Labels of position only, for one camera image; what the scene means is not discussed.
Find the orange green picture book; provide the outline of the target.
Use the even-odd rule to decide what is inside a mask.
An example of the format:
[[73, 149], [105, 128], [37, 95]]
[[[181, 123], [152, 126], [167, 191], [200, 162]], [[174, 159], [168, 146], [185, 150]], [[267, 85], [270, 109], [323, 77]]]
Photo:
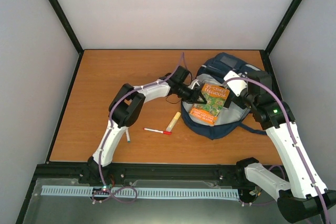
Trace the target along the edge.
[[189, 115], [206, 125], [214, 126], [229, 97], [230, 90], [215, 84], [205, 83], [201, 94], [206, 103], [195, 103], [190, 109]]

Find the navy blue student backpack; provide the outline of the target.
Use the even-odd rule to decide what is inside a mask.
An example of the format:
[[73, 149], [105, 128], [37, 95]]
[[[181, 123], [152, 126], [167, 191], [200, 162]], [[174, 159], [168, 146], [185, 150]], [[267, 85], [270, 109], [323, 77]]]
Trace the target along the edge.
[[[233, 71], [240, 77], [246, 77], [251, 71], [259, 71], [260, 69], [251, 65], [235, 56], [221, 52], [214, 58], [207, 60], [197, 72], [197, 80], [202, 83], [223, 85], [224, 77]], [[224, 107], [219, 112], [219, 119], [213, 126], [202, 122], [195, 116], [190, 115], [190, 111], [194, 106], [192, 104], [181, 102], [181, 117], [185, 125], [198, 135], [205, 136], [211, 140], [219, 139], [227, 136], [236, 127], [240, 126], [244, 130], [258, 134], [266, 135], [262, 130], [253, 129], [243, 123], [243, 120], [250, 113], [241, 101], [232, 93], [229, 95]]]

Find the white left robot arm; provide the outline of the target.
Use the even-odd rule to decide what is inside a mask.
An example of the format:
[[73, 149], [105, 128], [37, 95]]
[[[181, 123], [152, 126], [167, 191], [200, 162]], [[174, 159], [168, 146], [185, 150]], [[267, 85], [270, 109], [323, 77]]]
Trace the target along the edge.
[[173, 73], [168, 73], [154, 82], [132, 86], [124, 84], [109, 106], [109, 119], [102, 140], [88, 159], [91, 178], [97, 183], [108, 180], [109, 170], [106, 168], [112, 163], [114, 152], [122, 138], [139, 118], [145, 103], [154, 99], [176, 94], [182, 101], [189, 104], [206, 104], [202, 95], [202, 86], [198, 81], [192, 82], [189, 87], [184, 83], [190, 72], [178, 66]]

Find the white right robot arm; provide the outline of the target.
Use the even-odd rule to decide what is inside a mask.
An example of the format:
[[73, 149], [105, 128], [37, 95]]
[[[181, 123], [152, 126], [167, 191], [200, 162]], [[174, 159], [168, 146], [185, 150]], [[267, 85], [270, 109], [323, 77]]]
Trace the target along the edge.
[[330, 223], [328, 210], [335, 206], [335, 190], [319, 177], [302, 144], [290, 107], [272, 91], [272, 78], [264, 71], [240, 77], [230, 71], [224, 84], [250, 109], [256, 122], [273, 142], [288, 180], [266, 170], [261, 163], [244, 166], [245, 178], [268, 193], [282, 216], [296, 223], [323, 215]]

